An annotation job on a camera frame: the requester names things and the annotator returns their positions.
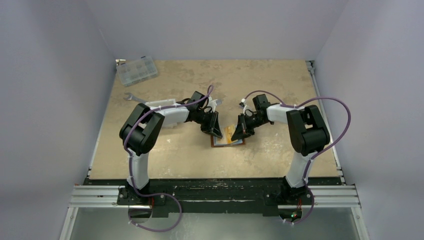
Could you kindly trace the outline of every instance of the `metal frame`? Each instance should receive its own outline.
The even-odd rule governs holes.
[[[313,86],[317,96],[320,96],[320,92],[315,79],[315,68],[313,67],[313,61],[306,61],[307,69],[310,73]],[[322,112],[325,124],[328,124],[327,115],[324,109],[323,102],[318,101],[320,110]],[[100,127],[100,131],[97,136],[96,145],[90,161],[90,168],[88,169],[87,176],[90,175],[91,166],[94,161],[96,154],[96,148],[99,142],[100,132],[103,126],[103,121]],[[333,136],[331,130],[328,129],[333,142]],[[355,186],[349,186],[345,183],[344,174],[342,167],[339,162],[337,151],[334,147],[331,148],[334,154],[334,160],[337,168],[338,175],[343,185],[324,186],[324,185],[312,185],[309,186],[314,198],[314,208],[350,208],[353,214],[352,223],[355,224],[358,236],[361,240],[369,240],[369,235],[363,221],[361,212],[361,203],[358,198],[358,192]],[[120,186],[99,186],[99,185],[83,185],[75,186],[72,191],[71,200],[69,202],[69,208],[66,214],[65,222],[63,224],[60,240],[69,240],[74,227],[75,219],[79,208],[133,208],[133,209],[149,209],[148,205],[117,205],[117,199],[119,195]],[[311,207],[311,205],[304,205],[305,208]],[[295,205],[279,205],[278,209],[293,209]]]

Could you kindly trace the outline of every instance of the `black base bar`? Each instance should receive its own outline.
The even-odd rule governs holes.
[[[310,186],[341,186],[339,177],[309,177]],[[301,199],[310,205],[308,192],[296,192],[287,196],[284,177],[267,178],[191,178],[150,179],[148,185],[139,190],[143,194],[167,193],[175,196],[184,213],[213,214],[262,214],[264,217],[291,218],[294,209],[278,209],[278,205],[296,206]],[[122,186],[119,188],[118,205],[154,205],[152,217],[165,218],[169,213],[178,213],[177,204],[170,197],[140,197],[126,179],[91,180],[88,186]]]

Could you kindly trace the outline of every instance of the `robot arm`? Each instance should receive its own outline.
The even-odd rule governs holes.
[[[313,163],[312,156],[323,150],[330,142],[330,134],[323,117],[316,105],[284,107],[278,103],[271,104],[265,94],[254,97],[253,104],[255,111],[244,105],[231,140],[248,138],[255,134],[254,128],[267,123],[288,124],[291,145],[296,152],[283,185],[286,188],[285,192],[290,192],[288,195],[296,195],[295,193],[298,193],[308,180]]]
[[[200,92],[195,91],[187,103],[193,103],[197,100],[200,100],[204,96],[205,95],[201,94]],[[208,102],[206,107],[202,108],[206,101]],[[138,189],[142,189],[149,182],[149,152],[158,139],[162,125],[196,122],[200,124],[200,130],[202,132],[217,138],[222,138],[223,135],[221,133],[220,125],[218,122],[218,112],[215,111],[217,105],[219,105],[219,101],[212,100],[210,97],[209,100],[203,100],[188,107],[160,109],[148,115],[141,122],[142,124],[146,124],[144,128],[141,126],[137,126],[135,128],[134,132],[129,137],[127,147],[133,155],[133,177],[135,185]],[[119,132],[119,137],[123,142],[127,138],[131,128],[134,126],[137,120],[148,111],[150,111],[150,108],[144,103],[140,103],[134,108],[131,115],[128,117]],[[128,178],[127,181],[130,185],[132,185],[130,178]]]

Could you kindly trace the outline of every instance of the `tabletop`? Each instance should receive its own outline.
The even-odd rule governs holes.
[[[138,104],[124,100],[125,92],[148,102],[164,99],[181,101],[194,91],[206,94],[214,86],[213,99],[220,127],[237,124],[239,103],[254,90],[279,96],[286,104],[300,104],[316,97],[304,60],[156,60],[158,77],[124,87],[118,78],[110,95],[93,155],[90,179],[125,179],[129,175],[128,155],[119,131]],[[253,106],[252,97],[247,104]],[[267,96],[271,103],[278,101]],[[195,122],[163,128],[149,154],[150,178],[265,178],[285,176],[294,150],[286,124],[276,122],[255,128],[245,145],[211,147],[209,135]],[[332,151],[316,158],[311,177],[338,176]]]

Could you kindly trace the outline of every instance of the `clear plastic container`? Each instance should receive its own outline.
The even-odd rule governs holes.
[[[155,63],[151,56],[129,61],[116,66],[120,82],[125,87],[154,78],[158,75]]]

